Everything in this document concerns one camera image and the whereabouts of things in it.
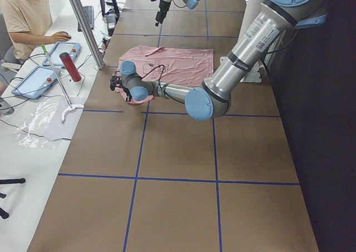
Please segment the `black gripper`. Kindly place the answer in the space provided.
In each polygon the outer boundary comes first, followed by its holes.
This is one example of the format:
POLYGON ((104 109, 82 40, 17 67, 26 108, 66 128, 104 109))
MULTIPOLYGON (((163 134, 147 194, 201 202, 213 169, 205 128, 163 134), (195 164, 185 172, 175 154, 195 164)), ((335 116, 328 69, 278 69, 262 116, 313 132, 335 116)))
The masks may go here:
POLYGON ((168 12, 170 8, 170 2, 166 2, 164 0, 160 0, 159 9, 155 17, 155 26, 158 27, 159 24, 162 24, 164 21, 164 13, 168 12))
POLYGON ((126 87, 123 87, 122 90, 126 94, 126 102, 130 102, 131 101, 130 90, 128 88, 126 88, 126 87))

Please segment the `person's right hand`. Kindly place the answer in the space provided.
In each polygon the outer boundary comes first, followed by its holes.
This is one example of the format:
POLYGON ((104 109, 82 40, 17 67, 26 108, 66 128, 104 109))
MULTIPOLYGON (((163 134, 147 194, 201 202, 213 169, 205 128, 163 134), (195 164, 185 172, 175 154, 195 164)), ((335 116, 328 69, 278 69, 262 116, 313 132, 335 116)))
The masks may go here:
POLYGON ((66 40, 62 38, 62 36, 65 34, 70 35, 68 32, 65 32, 65 31, 59 31, 59 32, 54 33, 51 36, 51 43, 66 42, 66 40))

